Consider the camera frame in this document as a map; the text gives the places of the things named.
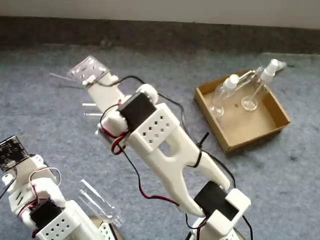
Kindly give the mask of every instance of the white robotic arm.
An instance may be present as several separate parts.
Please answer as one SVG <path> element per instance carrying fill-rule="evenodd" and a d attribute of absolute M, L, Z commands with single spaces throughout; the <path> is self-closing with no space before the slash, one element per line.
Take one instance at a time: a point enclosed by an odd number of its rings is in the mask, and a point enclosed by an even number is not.
<path fill-rule="evenodd" d="M 215 186 L 219 186 L 218 189 L 227 191 L 230 182 L 210 156 L 193 143 L 168 106 L 165 103 L 156 104 L 158 94 L 152 86 L 144 84 L 134 95 L 124 96 L 118 89 L 118 78 L 112 76 L 92 56 L 79 63 L 68 74 L 82 81 L 96 106 L 104 112 L 97 134 L 107 147 L 111 146 L 114 137 L 125 133 L 121 145 L 131 146 L 146 162 L 160 178 L 171 198 L 178 203 L 178 208 L 184 213 L 207 218 L 205 226 L 209 229 L 210 238 L 203 234 L 201 239 L 220 239 L 233 229 L 251 204 L 250 199 L 238 189 L 231 190 L 222 200 L 223 204 L 228 203 L 234 208 L 236 213 L 226 216 L 220 208 L 208 214 L 189 195 L 183 178 L 183 169 L 187 166 L 199 168 Z M 164 141 L 170 145 L 170 155 L 165 155 L 159 149 Z"/>
<path fill-rule="evenodd" d="M 2 182 L 10 186 L 11 211 L 32 229 L 33 238 L 116 239 L 108 222 L 97 227 L 74 200 L 65 200 L 53 168 L 40 155 L 29 156 L 16 136 L 0 143 L 0 168 L 6 172 Z"/>

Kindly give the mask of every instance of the wall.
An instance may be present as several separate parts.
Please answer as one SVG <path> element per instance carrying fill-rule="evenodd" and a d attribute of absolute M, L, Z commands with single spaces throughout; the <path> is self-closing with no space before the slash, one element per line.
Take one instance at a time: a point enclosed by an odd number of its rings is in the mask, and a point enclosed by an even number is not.
<path fill-rule="evenodd" d="M 320 29 L 320 0 L 0 0 L 0 16 Z"/>

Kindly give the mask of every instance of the floor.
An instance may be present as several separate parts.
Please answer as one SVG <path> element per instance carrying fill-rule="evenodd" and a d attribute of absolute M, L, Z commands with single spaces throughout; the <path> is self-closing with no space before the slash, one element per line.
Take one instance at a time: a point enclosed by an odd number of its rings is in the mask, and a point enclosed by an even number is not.
<path fill-rule="evenodd" d="M 129 41 L 130 44 L 103 40 L 99 45 L 41 42 L 1 47 L 0 137 L 17 135 L 29 153 L 40 154 L 51 166 L 59 168 L 60 189 L 66 199 L 78 200 L 81 179 L 95 186 L 119 210 L 124 220 L 120 231 L 125 239 L 184 239 L 189 231 L 184 215 L 166 202 L 144 199 L 128 161 L 121 155 L 113 156 L 95 136 L 98 119 L 84 116 L 88 110 L 81 106 L 91 102 L 87 91 L 80 84 L 50 73 L 65 76 L 70 68 L 93 55 L 113 74 L 137 75 L 160 93 L 182 103 L 189 131 L 200 139 L 209 126 L 194 102 L 195 88 L 205 81 L 266 65 L 277 58 L 290 67 L 278 74 L 271 88 L 292 122 L 280 134 L 231 155 L 222 152 L 212 134 L 203 148 L 226 164 L 234 173 L 238 188 L 250 197 L 252 206 L 246 216 L 255 239 L 318 239 L 320 56 L 312 52 L 292 54 L 289 49 L 217 50 L 192 43 L 174 48 L 167 45 L 170 41 L 163 42 L 163 47 L 161 43 L 148 46 Z M 120 88 L 129 94 L 138 86 L 128 80 Z M 168 105 L 180 116 L 179 109 Z M 146 164 L 132 150 L 127 153 L 140 172 L 144 190 L 150 195 L 167 196 Z M 192 196 L 206 183 L 196 169 L 186 169 L 184 177 Z M 10 240 L 31 237 L 31 231 L 10 212 L 6 197 L 1 202 L 0 216 L 5 221 L 0 233 Z M 249 239 L 244 222 L 240 221 L 237 228 Z"/>

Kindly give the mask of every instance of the cardboard box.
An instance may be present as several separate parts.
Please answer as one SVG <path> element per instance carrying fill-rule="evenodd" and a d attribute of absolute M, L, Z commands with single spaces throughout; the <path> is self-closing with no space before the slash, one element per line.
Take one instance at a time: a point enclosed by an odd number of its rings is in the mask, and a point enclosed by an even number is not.
<path fill-rule="evenodd" d="M 247 70 L 236 72 L 238 76 Z M 254 88 L 241 88 L 228 99 L 221 118 L 215 118 L 209 109 L 210 100 L 216 87 L 229 75 L 205 82 L 196 88 L 194 98 L 203 112 L 223 151 L 228 153 L 268 135 L 279 132 L 291 121 L 269 88 L 254 111 L 246 111 L 242 105 L 243 97 L 252 94 Z"/>

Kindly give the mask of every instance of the red wire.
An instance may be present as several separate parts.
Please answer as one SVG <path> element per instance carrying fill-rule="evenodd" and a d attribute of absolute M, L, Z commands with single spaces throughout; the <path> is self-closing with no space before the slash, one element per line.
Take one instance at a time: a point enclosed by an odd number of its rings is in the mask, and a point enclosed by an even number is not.
<path fill-rule="evenodd" d="M 39 200 L 45 200 L 46 198 L 38 198 L 38 202 L 39 202 Z M 18 213 L 18 215 L 17 215 L 17 217 L 19 218 L 20 217 L 20 214 L 26 209 L 26 208 L 28 208 L 28 207 L 30 207 L 30 208 L 35 208 L 37 205 L 35 205 L 35 206 L 33 206 L 33 204 L 34 204 L 34 202 L 36 201 L 36 199 L 34 199 L 34 200 L 32 200 L 32 201 L 30 201 L 30 202 L 28 202 L 26 205 L 24 205 L 23 206 L 23 208 L 21 208 L 21 210 L 19 211 L 19 213 Z"/>
<path fill-rule="evenodd" d="M 159 195 L 148 196 L 148 195 L 144 192 L 144 190 L 142 189 L 141 181 L 140 181 L 140 180 L 138 181 L 138 184 L 139 184 L 140 193 L 141 193 L 142 196 L 145 197 L 146 199 L 161 199 L 161 200 L 165 200 L 165 201 L 167 201 L 167 202 L 173 203 L 173 204 L 175 204 L 177 207 L 179 206 L 179 204 L 178 204 L 176 201 L 173 201 L 173 200 L 171 200 L 170 198 L 167 198 L 167 197 L 165 197 L 165 196 L 159 196 Z"/>
<path fill-rule="evenodd" d="M 171 200 L 170 198 L 167 198 L 165 196 L 159 196 L 159 195 L 152 195 L 152 196 L 148 196 L 144 190 L 142 189 L 142 185 L 141 185 L 141 179 L 140 179 L 140 174 L 136 168 L 136 166 L 133 164 L 133 162 L 130 160 L 129 156 L 127 155 L 127 153 L 124 151 L 124 148 L 121 147 L 119 144 L 117 144 L 117 146 L 120 148 L 121 152 L 124 154 L 124 156 L 126 157 L 126 159 L 129 161 L 129 163 L 131 164 L 131 166 L 133 167 L 137 177 L 138 177 L 138 186 L 139 186 L 139 191 L 141 193 L 141 195 L 146 198 L 146 199 L 160 199 L 160 200 L 164 200 L 167 202 L 170 202 L 172 204 L 175 204 L 177 207 L 179 206 L 179 203 L 177 203 L 174 200 Z"/>
<path fill-rule="evenodd" d="M 122 104 L 122 101 L 121 101 L 121 99 L 119 99 L 119 101 L 118 101 L 118 106 L 120 106 Z M 113 139 L 116 139 L 116 138 L 118 138 L 118 137 L 120 137 L 122 134 L 120 134 L 119 136 L 115 136 L 115 135 L 113 135 L 111 132 L 109 132 L 109 130 L 108 129 L 106 129 L 102 124 L 101 124 L 101 128 L 103 129 L 103 131 L 107 134 L 107 135 L 109 135 L 109 137 L 111 137 L 111 138 L 113 138 Z"/>
<path fill-rule="evenodd" d="M 127 132 L 123 132 L 119 135 L 119 137 L 114 140 L 114 142 L 112 143 L 111 145 L 111 152 L 114 154 L 114 155 L 119 155 L 120 153 L 122 153 L 122 149 L 119 148 L 118 151 L 115 152 L 115 148 L 116 146 L 126 137 L 127 135 Z"/>

